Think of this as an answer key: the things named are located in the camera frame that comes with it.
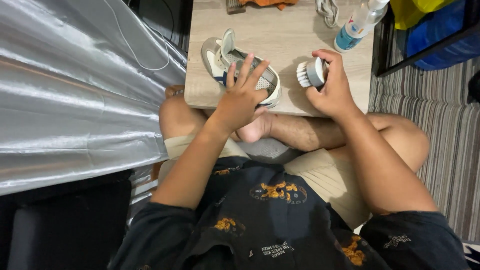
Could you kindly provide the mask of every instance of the hand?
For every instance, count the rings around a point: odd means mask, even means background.
[[[234,80],[236,64],[232,63],[227,74],[227,90],[208,120],[215,123],[219,131],[228,135],[250,124],[268,111],[265,107],[255,110],[255,107],[268,97],[266,89],[255,89],[270,62],[262,61],[247,78],[252,62],[253,54],[249,54],[240,69],[236,83]]]
[[[314,51],[312,56],[320,57],[330,64],[327,81],[322,90],[318,92],[313,86],[307,89],[306,95],[312,105],[335,121],[358,113],[360,110],[353,101],[342,56],[325,49]]]

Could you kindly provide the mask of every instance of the white cable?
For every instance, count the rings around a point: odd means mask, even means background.
[[[167,51],[167,58],[168,58],[168,61],[167,63],[165,64],[165,66],[161,67],[161,68],[158,68],[158,69],[151,69],[151,68],[147,68],[147,67],[144,67],[142,64],[140,64],[140,62],[138,61],[138,58],[137,58],[137,55],[135,54],[135,52],[133,52],[132,48],[130,47],[130,44],[128,43],[127,39],[125,38],[125,36],[123,35],[123,32],[120,28],[120,23],[119,23],[119,20],[117,18],[117,14],[115,13],[115,10],[113,10],[112,6],[110,6],[110,4],[107,2],[107,0],[103,0],[103,2],[105,2],[105,4],[107,4],[107,6],[112,10],[113,12],[113,16],[115,17],[115,21],[117,22],[117,26],[120,30],[120,34],[121,34],[121,37],[123,38],[123,40],[125,40],[125,43],[127,43],[127,46],[128,48],[130,49],[130,51],[132,52],[133,56],[135,57],[135,60],[137,60],[137,63],[143,67],[144,69],[147,69],[147,70],[152,70],[152,71],[157,71],[157,70],[161,70],[161,69],[164,69],[166,66],[168,66],[168,64],[170,63],[170,55],[168,54],[168,45],[167,45],[167,41],[165,40],[165,37],[158,31],[156,31],[157,33],[159,33],[162,38],[163,38],[163,42],[165,42],[165,50]]]
[[[334,28],[338,21],[338,6],[335,0],[315,0],[317,13],[325,19],[328,28]]]

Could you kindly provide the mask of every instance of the black t-shirt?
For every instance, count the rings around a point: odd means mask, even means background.
[[[282,165],[219,159],[196,211],[149,203],[110,269],[467,270],[436,212],[374,216],[354,234]]]

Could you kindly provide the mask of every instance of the forearm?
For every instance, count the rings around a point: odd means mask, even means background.
[[[152,196],[152,202],[195,209],[228,139],[210,121],[195,136]]]
[[[338,121],[373,213],[436,211],[427,188],[360,111]]]

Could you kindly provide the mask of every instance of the yellow bag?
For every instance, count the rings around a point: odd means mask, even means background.
[[[437,11],[454,0],[390,0],[395,15],[395,29],[407,30],[427,13]]]

